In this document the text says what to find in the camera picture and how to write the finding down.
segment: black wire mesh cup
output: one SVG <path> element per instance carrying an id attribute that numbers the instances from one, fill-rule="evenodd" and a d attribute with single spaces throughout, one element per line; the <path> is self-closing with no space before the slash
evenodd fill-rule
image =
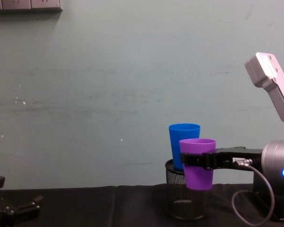
<path id="1" fill-rule="evenodd" d="M 174 169 L 173 161 L 165 164 L 167 181 L 166 212 L 177 219 L 197 220 L 205 217 L 206 191 L 186 187 L 184 172 Z"/>

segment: black cable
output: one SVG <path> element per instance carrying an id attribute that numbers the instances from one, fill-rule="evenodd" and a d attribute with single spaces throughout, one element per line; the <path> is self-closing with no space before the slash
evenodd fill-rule
<path id="1" fill-rule="evenodd" d="M 256 224 L 253 224 L 253 223 L 250 223 L 249 221 L 247 221 L 246 219 L 244 219 L 238 212 L 238 210 L 236 209 L 236 206 L 235 206 L 235 198 L 238 194 L 242 193 L 242 192 L 250 192 L 248 190 L 240 190 L 240 191 L 237 191 L 236 193 L 233 194 L 232 198 L 231 198 L 231 205 L 232 205 L 232 208 L 233 210 L 235 211 L 236 215 L 243 221 L 245 222 L 247 225 L 249 226 L 253 226 L 253 227 L 257 227 L 257 226 L 261 226 L 263 225 L 264 223 L 266 223 L 268 220 L 270 220 L 273 212 L 274 212 L 274 208 L 275 208 L 275 196 L 274 196 L 274 192 L 273 192 L 273 189 L 270 185 L 270 183 L 268 182 L 268 180 L 264 177 L 263 174 L 261 174 L 260 171 L 258 171 L 256 168 L 250 166 L 250 165 L 246 165 L 246 166 L 243 166 L 243 167 L 246 167 L 246 168 L 249 168 L 251 170 L 253 170 L 255 173 L 257 173 L 265 182 L 265 184 L 267 185 L 268 189 L 269 189 L 269 193 L 270 193 L 270 197 L 271 197 L 271 205 L 270 205 L 270 209 L 269 209 L 269 212 L 268 212 L 268 215 L 266 216 L 266 218 L 259 222 L 259 223 L 256 223 Z"/>

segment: black table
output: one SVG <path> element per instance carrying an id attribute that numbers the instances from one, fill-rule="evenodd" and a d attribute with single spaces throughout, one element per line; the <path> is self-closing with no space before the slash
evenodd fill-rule
<path id="1" fill-rule="evenodd" d="M 246 227 L 234 214 L 231 196 L 250 184 L 216 184 L 208 192 L 207 217 L 181 221 L 164 211 L 166 185 L 108 186 L 98 188 L 7 190 L 0 193 L 11 202 L 29 202 L 42 195 L 44 202 L 38 220 L 19 227 Z M 248 194 L 236 199 L 239 212 L 249 221 L 258 222 L 261 214 Z M 269 222 L 268 227 L 284 227 Z"/>

